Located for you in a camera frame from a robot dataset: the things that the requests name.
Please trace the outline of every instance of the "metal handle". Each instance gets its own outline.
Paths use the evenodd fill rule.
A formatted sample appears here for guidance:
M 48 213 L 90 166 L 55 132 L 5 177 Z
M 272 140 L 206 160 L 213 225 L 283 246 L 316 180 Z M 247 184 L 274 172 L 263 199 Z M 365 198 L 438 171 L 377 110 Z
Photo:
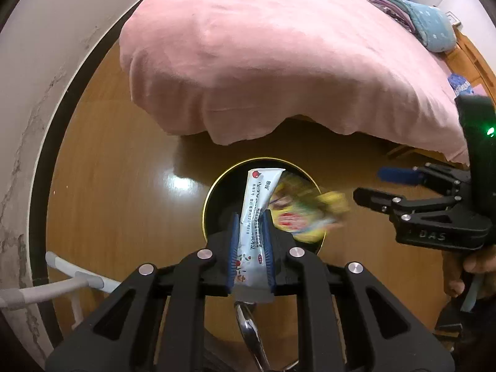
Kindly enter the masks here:
M 240 328 L 241 336 L 243 337 L 248 350 L 255 359 L 257 368 L 259 368 L 260 372 L 266 372 L 270 370 L 269 361 L 267 360 L 259 330 L 256 328 L 249 306 L 250 305 L 245 302 L 236 302 L 234 304 L 237 325 Z

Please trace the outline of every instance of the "wooden headboard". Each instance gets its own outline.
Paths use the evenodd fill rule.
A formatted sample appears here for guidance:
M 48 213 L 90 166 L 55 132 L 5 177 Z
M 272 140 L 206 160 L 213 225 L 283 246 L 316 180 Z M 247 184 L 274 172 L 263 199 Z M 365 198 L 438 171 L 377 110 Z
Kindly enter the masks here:
M 453 27 L 457 45 L 445 53 L 449 69 L 464 76 L 472 86 L 482 85 L 485 92 L 496 102 L 496 76 L 474 44 L 457 27 Z

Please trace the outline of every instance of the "pink bedsheet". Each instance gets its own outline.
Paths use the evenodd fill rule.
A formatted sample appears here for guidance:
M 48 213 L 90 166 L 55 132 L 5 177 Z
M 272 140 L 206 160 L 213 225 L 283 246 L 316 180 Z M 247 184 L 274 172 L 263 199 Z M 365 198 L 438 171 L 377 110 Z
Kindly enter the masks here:
M 133 101 L 168 133 L 225 145 L 303 114 L 468 161 L 445 73 L 367 0 L 144 0 L 120 45 Z

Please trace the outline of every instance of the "toothpaste tube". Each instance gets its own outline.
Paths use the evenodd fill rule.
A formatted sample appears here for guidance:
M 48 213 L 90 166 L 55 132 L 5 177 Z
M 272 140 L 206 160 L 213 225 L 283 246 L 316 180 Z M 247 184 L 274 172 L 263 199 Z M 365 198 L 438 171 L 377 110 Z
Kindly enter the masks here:
M 232 290 L 235 300 L 266 303 L 274 299 L 267 279 L 264 238 L 259 218 L 267 209 L 283 171 L 279 168 L 261 168 L 248 172 Z

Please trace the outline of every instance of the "bed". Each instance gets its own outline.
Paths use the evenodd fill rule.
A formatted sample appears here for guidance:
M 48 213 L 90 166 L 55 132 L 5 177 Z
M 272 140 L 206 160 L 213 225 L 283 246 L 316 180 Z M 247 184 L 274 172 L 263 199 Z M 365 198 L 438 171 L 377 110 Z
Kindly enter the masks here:
M 168 133 L 227 145 L 304 115 L 467 162 L 437 42 L 369 0 L 144 0 L 120 38 L 133 101 Z

